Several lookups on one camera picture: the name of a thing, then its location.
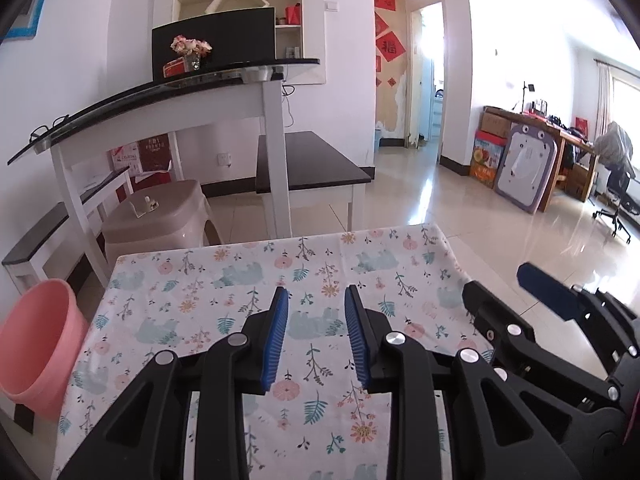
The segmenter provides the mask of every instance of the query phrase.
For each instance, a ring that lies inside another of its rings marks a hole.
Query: flower vase
[[[200,54],[193,52],[184,57],[184,69],[186,72],[195,72],[200,69]]]

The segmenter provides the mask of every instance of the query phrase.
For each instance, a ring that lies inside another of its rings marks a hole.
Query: black glass countertop
[[[120,92],[119,94],[107,97],[66,118],[64,121],[47,130],[47,132],[39,138],[32,140],[12,156],[7,162],[7,165],[15,162],[31,150],[36,153],[44,152],[89,126],[94,126],[94,124],[101,123],[124,112],[179,95],[201,92],[211,88],[241,85],[243,82],[238,72],[245,68],[260,66],[272,68],[283,67],[284,72],[274,70],[271,76],[271,80],[283,80],[286,78],[288,72],[286,67],[289,65],[307,65],[308,68],[312,68],[314,65],[319,64],[320,60],[317,58],[271,59],[258,62],[241,62],[219,66],[209,71],[203,72],[199,70],[197,72],[187,72],[162,79],[161,81],[144,83]]]

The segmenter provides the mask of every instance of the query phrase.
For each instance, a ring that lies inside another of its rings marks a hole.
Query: curtain
[[[592,140],[597,139],[607,131],[611,122],[611,100],[613,99],[613,78],[609,65],[598,63],[598,115],[596,129]]]

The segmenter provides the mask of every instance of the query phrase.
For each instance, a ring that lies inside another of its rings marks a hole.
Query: blue picture frame
[[[38,22],[44,0],[31,0],[31,5],[25,14],[16,18],[15,23],[4,37],[6,40],[31,40],[38,31]]]

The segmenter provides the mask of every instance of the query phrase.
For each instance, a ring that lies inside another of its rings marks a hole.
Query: doorway
[[[422,56],[420,78],[420,112],[418,115],[418,145],[439,146],[444,106],[444,16],[442,3],[420,9],[420,45]]]

